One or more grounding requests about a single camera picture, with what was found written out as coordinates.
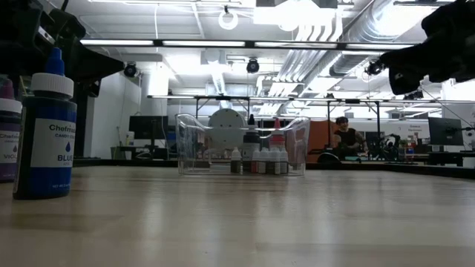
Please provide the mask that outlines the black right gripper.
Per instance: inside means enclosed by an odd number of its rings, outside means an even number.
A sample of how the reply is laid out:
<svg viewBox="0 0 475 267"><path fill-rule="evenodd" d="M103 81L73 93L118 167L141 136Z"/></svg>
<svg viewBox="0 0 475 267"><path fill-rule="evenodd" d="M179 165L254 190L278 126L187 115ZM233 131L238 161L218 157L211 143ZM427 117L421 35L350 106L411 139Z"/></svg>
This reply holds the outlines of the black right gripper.
<svg viewBox="0 0 475 267"><path fill-rule="evenodd" d="M439 7L422 20L422 29L424 43L379 57L393 94L415 91L426 75L431 81L475 79L475 0Z"/></svg>

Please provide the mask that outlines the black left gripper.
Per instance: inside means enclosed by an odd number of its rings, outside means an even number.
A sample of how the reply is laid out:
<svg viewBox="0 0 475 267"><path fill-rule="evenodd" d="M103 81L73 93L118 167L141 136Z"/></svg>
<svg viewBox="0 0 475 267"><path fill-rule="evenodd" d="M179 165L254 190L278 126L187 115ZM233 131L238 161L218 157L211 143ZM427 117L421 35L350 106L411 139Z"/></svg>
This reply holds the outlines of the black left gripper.
<svg viewBox="0 0 475 267"><path fill-rule="evenodd" d="M67 6L64 1L57 9L67 12ZM66 76L75 82L92 83L124 70L122 61L86 48L78 38L53 38L52 25L39 1L0 1L0 72L39 72L55 48L62 51Z"/></svg>

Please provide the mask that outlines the large blue Chefmaster bottle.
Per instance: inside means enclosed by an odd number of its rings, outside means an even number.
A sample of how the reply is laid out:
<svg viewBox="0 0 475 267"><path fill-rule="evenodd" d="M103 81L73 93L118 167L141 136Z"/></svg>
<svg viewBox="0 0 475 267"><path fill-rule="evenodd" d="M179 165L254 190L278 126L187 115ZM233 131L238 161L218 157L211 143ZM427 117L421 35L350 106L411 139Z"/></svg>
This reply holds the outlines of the large blue Chefmaster bottle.
<svg viewBox="0 0 475 267"><path fill-rule="evenodd" d="M22 101L13 198L64 197L71 187L77 104L59 48L52 49L45 69L32 75L30 89L33 94Z"/></svg>

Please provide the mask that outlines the large violet Chefmaster bottle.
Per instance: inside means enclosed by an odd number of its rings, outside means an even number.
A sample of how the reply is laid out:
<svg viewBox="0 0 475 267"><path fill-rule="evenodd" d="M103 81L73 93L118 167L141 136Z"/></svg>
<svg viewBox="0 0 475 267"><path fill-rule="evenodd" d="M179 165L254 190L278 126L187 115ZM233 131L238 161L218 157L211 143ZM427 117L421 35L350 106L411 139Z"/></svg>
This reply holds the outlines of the large violet Chefmaster bottle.
<svg viewBox="0 0 475 267"><path fill-rule="evenodd" d="M13 83L0 79L0 183L16 177L22 103L15 98Z"/></svg>

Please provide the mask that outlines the large pink Chefmaster bottle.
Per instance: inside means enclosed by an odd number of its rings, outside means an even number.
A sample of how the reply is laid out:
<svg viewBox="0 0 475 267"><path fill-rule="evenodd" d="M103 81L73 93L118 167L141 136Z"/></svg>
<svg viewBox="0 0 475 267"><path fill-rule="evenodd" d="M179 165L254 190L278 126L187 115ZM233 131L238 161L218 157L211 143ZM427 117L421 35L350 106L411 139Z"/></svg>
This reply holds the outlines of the large pink Chefmaster bottle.
<svg viewBox="0 0 475 267"><path fill-rule="evenodd" d="M279 118L275 118L274 130L272 131L269 140L269 149L274 147L278 148L279 150L281 150L282 148L286 149L284 132L281 131L281 124Z"/></svg>

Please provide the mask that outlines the small dropper bottle white cap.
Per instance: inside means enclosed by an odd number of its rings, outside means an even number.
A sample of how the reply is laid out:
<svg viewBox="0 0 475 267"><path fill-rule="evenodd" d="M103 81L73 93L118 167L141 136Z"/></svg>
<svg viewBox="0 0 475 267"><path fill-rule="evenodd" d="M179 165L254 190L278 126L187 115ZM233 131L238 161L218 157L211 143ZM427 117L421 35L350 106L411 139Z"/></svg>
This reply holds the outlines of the small dropper bottle white cap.
<svg viewBox="0 0 475 267"><path fill-rule="evenodd" d="M260 162L261 152L259 148L256 148L252 153L251 161L251 172L256 174L259 172L259 162Z"/></svg>
<svg viewBox="0 0 475 267"><path fill-rule="evenodd" d="M279 162L281 167L281 175L287 175L289 173L289 157L285 148L280 150Z"/></svg>

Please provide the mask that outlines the small brown dropper bottle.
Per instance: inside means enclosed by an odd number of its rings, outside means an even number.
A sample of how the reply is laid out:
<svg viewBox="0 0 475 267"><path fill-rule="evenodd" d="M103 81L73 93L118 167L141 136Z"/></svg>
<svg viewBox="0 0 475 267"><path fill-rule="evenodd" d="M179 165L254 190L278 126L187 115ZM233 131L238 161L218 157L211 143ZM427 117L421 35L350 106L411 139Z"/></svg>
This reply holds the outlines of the small brown dropper bottle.
<svg viewBox="0 0 475 267"><path fill-rule="evenodd" d="M271 175L281 174L280 150L276 147L271 148L269 151L266 172Z"/></svg>

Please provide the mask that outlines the large black Chefmaster bottle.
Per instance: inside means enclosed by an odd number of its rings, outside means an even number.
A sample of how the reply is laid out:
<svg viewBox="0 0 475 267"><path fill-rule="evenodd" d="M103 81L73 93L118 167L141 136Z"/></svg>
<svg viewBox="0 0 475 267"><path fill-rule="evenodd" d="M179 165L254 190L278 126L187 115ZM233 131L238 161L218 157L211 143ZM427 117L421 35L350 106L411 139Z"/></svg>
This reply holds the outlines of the large black Chefmaster bottle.
<svg viewBox="0 0 475 267"><path fill-rule="evenodd" d="M255 150L261 146L260 134L257 130L254 115L251 114L248 120L248 129L243 136L242 164L244 173L252 173L252 156Z"/></svg>

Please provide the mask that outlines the long ceiling light bar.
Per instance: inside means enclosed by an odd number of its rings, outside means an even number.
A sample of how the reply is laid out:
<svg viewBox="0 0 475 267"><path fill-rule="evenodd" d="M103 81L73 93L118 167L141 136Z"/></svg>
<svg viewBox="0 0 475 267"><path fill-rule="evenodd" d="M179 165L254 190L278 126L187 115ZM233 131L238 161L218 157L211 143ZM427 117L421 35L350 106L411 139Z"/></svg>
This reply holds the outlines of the long ceiling light bar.
<svg viewBox="0 0 475 267"><path fill-rule="evenodd" d="M389 50L400 50L408 47L412 47L413 44L397 44L397 43L388 43L388 44L379 44L379 43L361 43L361 44L348 44L346 46L347 50L370 50L370 51L389 51Z"/></svg>
<svg viewBox="0 0 475 267"><path fill-rule="evenodd" d="M327 42L256 42L256 47L265 47L272 49L322 49L322 50L331 50L337 48L336 43L327 43Z"/></svg>
<svg viewBox="0 0 475 267"><path fill-rule="evenodd" d="M206 41L206 40L165 40L166 47L244 47L245 42L236 41Z"/></svg>
<svg viewBox="0 0 475 267"><path fill-rule="evenodd" d="M121 39L85 39L82 40L83 45L89 46L153 46L151 40L121 40Z"/></svg>

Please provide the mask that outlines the white sign board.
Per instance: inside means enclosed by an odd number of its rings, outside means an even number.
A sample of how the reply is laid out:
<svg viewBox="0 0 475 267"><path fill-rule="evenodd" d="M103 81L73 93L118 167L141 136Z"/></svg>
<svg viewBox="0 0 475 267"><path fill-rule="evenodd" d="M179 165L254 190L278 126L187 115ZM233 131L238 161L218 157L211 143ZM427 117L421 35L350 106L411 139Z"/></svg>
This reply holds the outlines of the white sign board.
<svg viewBox="0 0 475 267"><path fill-rule="evenodd" d="M410 121L391 121L382 122L381 131L386 135L395 134L402 139L428 139L430 137L428 121L410 122Z"/></svg>

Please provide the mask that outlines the black computer monitor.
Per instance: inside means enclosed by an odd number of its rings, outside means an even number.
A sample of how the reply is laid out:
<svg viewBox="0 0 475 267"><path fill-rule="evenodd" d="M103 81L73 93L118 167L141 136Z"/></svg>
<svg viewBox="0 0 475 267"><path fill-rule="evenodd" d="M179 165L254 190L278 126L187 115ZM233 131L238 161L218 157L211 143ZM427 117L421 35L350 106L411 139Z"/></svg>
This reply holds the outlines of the black computer monitor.
<svg viewBox="0 0 475 267"><path fill-rule="evenodd" d="M464 145L459 119L429 117L428 125L431 145Z"/></svg>
<svg viewBox="0 0 475 267"><path fill-rule="evenodd" d="M134 132L135 139L166 139L168 117L130 116L128 130Z"/></svg>

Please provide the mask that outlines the black office desk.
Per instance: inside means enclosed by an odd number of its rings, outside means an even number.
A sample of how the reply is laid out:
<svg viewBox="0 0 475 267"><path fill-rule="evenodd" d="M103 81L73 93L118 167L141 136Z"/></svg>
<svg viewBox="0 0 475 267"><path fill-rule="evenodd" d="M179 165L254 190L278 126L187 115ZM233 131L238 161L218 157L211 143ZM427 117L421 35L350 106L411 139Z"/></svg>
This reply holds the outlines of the black office desk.
<svg viewBox="0 0 475 267"><path fill-rule="evenodd" d="M177 158L175 148L159 148L155 147L153 151L147 146L116 146L111 147L112 159L126 160L170 160Z"/></svg>

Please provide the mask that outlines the person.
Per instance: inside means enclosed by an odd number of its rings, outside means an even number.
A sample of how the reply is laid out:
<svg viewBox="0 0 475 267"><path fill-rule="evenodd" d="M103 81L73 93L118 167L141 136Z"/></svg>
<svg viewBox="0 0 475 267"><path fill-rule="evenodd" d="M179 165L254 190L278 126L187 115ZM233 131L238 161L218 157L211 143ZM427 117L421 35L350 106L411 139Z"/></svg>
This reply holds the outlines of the person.
<svg viewBox="0 0 475 267"><path fill-rule="evenodd" d="M360 150L367 153L369 148L366 139L354 128L349 126L349 120L340 116L335 120L337 130L333 133L338 157L345 159L348 156L357 156Z"/></svg>

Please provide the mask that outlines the clear plastic bin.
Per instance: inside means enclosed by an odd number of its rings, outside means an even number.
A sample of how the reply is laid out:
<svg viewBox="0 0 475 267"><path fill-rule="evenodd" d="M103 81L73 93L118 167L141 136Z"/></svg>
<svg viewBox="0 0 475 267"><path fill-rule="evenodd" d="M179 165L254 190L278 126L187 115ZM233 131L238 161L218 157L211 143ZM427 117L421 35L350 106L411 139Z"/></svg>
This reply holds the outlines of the clear plastic bin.
<svg viewBox="0 0 475 267"><path fill-rule="evenodd" d="M270 175L270 176L302 176L305 173L304 167L307 162L307 146L309 139L310 119L298 117L283 126L285 147L289 157L289 173L287 175L271 175L244 173L242 164L242 146L238 148L241 154L241 172L233 174L231 172L231 155L234 150L218 150L211 148L206 130L209 128L203 125L191 114L181 113L176 115L176 143L177 160L180 163L180 174L216 174L216 175ZM260 134L260 151L262 148L269 149L269 140L274 130L274 121L268 128L257 125Z"/></svg>

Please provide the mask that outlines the silver ventilation duct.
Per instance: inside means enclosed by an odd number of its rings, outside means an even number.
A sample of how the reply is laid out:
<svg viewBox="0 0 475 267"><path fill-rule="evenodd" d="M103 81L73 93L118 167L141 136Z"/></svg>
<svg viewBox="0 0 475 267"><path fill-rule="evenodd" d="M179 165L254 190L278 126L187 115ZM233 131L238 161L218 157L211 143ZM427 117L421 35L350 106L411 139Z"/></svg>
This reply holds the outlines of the silver ventilation duct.
<svg viewBox="0 0 475 267"><path fill-rule="evenodd" d="M309 41L340 42L394 42L427 15L422 7L396 5L401 0L370 0L361 14L347 26L335 15L325 27L311 27ZM336 85L355 67L365 62L367 55L354 55L337 51L291 50L276 76L279 82L329 82Z"/></svg>

